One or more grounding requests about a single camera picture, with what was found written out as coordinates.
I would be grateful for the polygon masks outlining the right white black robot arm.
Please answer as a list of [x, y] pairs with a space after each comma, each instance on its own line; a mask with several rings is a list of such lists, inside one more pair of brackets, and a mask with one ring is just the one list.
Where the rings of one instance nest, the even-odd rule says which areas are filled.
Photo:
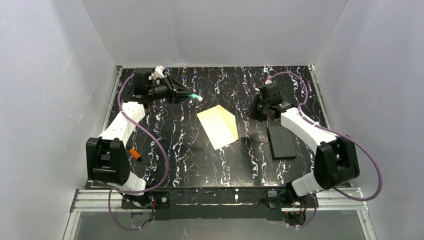
[[279, 199], [295, 202], [312, 193], [329, 190], [360, 175], [358, 157], [353, 142], [345, 137], [324, 131], [291, 103], [284, 101], [276, 83], [268, 81], [259, 88], [249, 109], [249, 117], [274, 120], [278, 125], [299, 137], [314, 150], [314, 169], [286, 184]]

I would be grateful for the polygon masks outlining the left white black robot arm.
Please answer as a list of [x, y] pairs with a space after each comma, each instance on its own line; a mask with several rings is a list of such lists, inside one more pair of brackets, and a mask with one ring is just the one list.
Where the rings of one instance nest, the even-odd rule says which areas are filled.
[[130, 170], [129, 156], [140, 158], [136, 150], [126, 148], [130, 136], [135, 128], [139, 128], [164, 152], [158, 139], [140, 125], [149, 104], [158, 100], [178, 104], [202, 99], [194, 90], [166, 73], [164, 66], [149, 71], [135, 69], [117, 94], [119, 113], [98, 137], [90, 137], [85, 144], [88, 179], [112, 186], [129, 196], [142, 196], [152, 190], [147, 187], [146, 180]]

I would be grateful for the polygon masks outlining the green white glue stick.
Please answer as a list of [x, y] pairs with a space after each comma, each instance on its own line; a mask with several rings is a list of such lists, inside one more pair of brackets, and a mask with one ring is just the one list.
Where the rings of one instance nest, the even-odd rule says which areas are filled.
[[197, 94], [189, 94], [188, 97], [198, 102], [201, 102], [203, 100], [203, 97]]

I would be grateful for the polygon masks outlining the cream paper envelope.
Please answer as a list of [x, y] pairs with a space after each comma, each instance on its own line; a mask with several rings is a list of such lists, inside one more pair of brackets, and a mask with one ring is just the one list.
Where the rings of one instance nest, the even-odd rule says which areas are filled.
[[196, 115], [214, 150], [230, 145], [239, 139], [235, 115], [221, 105]]

